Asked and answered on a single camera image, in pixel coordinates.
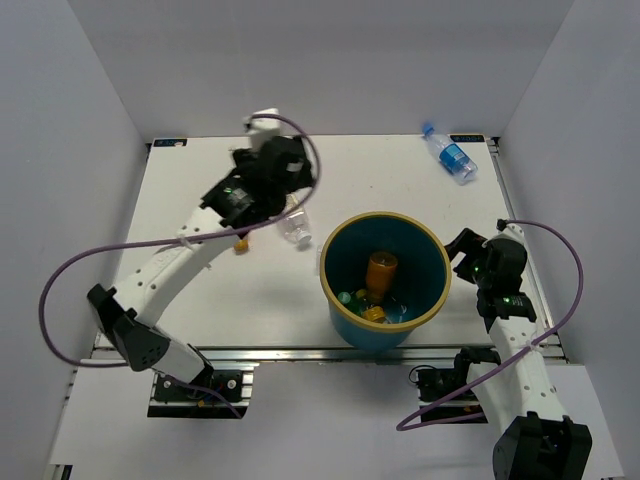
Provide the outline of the clear square bottle white cap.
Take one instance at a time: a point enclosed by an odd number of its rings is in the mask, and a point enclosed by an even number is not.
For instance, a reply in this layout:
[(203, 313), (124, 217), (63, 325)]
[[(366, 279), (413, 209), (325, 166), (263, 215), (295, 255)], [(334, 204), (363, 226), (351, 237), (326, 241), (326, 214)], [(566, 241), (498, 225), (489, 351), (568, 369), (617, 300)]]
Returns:
[(280, 233), (298, 249), (306, 249), (312, 240), (310, 222), (305, 208), (294, 194), (287, 195), (284, 211), (287, 215), (277, 222)]

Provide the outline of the blue label water bottle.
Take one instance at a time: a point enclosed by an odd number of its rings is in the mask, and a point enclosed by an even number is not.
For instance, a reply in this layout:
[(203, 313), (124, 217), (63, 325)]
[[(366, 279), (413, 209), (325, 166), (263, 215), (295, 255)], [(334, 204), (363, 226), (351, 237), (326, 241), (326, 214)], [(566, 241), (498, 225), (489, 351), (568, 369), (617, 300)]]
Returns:
[(437, 133), (430, 123), (422, 125), (422, 135), (429, 153), (459, 185), (476, 178), (477, 165), (449, 136)]

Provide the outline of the orange juice bottle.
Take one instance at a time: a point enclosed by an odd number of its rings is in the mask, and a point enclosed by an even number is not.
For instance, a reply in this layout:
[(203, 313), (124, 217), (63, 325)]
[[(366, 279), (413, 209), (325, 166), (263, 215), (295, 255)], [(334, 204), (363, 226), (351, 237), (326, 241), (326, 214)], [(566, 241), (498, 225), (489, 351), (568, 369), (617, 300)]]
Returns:
[(390, 291), (398, 259), (395, 255), (378, 251), (371, 254), (365, 275), (368, 299), (373, 303), (380, 303)]

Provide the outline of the clear bottle yellow cap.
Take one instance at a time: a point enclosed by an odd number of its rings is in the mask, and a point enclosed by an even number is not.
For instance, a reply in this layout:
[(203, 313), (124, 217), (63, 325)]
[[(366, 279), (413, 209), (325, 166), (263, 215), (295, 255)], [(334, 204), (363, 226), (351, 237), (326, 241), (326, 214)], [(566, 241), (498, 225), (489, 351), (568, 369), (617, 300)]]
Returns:
[(371, 323), (384, 324), (386, 322), (386, 314), (384, 309), (379, 305), (365, 306), (361, 312), (361, 317)]

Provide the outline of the green plastic bottle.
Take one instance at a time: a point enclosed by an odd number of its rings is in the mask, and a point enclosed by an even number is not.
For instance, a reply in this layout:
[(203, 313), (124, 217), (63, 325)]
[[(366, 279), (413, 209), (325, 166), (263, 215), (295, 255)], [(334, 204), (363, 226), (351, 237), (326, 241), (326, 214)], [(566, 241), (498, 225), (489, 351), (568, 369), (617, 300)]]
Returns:
[(353, 292), (340, 292), (337, 298), (340, 304), (347, 310), (360, 317), (363, 316), (366, 310), (372, 307), (372, 303), (368, 300), (368, 292), (364, 288)]

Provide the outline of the crushed clear bottle blue label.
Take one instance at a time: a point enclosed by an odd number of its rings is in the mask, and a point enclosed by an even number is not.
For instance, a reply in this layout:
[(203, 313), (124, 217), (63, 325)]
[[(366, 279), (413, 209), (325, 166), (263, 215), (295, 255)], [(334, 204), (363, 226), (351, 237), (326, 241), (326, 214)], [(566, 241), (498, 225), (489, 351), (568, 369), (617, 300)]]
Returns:
[(244, 253), (249, 250), (249, 241), (247, 239), (241, 239), (234, 245), (234, 251), (238, 254)]

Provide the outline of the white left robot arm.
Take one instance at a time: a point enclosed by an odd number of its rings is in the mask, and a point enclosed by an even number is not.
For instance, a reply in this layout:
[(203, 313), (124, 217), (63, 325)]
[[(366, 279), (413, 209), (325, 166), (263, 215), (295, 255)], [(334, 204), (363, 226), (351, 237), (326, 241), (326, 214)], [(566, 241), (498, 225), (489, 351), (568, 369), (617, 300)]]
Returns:
[(275, 136), (253, 151), (237, 149), (235, 166), (200, 200), (177, 232), (177, 241), (111, 288), (87, 294), (100, 329), (135, 372), (152, 369), (177, 380), (188, 398), (211, 387), (214, 369), (194, 347), (157, 323), (173, 299), (250, 226), (280, 215), (286, 197), (316, 182), (300, 136)]

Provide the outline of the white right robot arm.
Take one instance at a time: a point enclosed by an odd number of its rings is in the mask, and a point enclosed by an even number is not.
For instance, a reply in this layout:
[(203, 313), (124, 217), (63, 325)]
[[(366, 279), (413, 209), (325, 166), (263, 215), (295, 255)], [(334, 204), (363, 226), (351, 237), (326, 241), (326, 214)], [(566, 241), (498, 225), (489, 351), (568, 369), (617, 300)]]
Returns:
[(453, 390), (477, 398), (500, 437), (492, 453), (497, 479), (579, 479), (592, 448), (587, 426), (575, 423), (547, 373), (532, 301), (522, 291), (528, 254), (522, 231), (508, 226), (486, 239), (465, 228), (445, 247), (460, 256), (454, 272), (477, 288), (477, 311), (494, 343), (463, 349)]

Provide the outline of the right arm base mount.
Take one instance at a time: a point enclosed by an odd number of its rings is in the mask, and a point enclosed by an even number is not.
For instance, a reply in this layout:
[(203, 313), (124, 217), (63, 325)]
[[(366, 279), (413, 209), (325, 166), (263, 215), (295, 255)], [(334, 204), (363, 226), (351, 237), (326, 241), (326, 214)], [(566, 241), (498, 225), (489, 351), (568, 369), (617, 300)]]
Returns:
[[(490, 367), (500, 365), (499, 354), (490, 348), (464, 347), (455, 356), (452, 367), (440, 368), (431, 365), (418, 365), (409, 372), (409, 381), (418, 389), (419, 400), (430, 404), (437, 399), (457, 390), (466, 384), (471, 365), (487, 363)], [(471, 390), (461, 393), (449, 402), (422, 414), (422, 422), (450, 420), (453, 417), (465, 417), (463, 423), (486, 423), (481, 415), (482, 407)]]

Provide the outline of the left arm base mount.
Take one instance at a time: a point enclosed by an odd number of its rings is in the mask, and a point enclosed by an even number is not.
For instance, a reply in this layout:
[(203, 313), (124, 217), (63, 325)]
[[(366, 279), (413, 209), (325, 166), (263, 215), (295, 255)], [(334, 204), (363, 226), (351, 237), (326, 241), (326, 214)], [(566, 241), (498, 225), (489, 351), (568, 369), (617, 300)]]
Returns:
[(148, 418), (239, 420), (247, 412), (257, 363), (215, 362), (205, 387), (186, 388), (171, 377), (156, 374)]

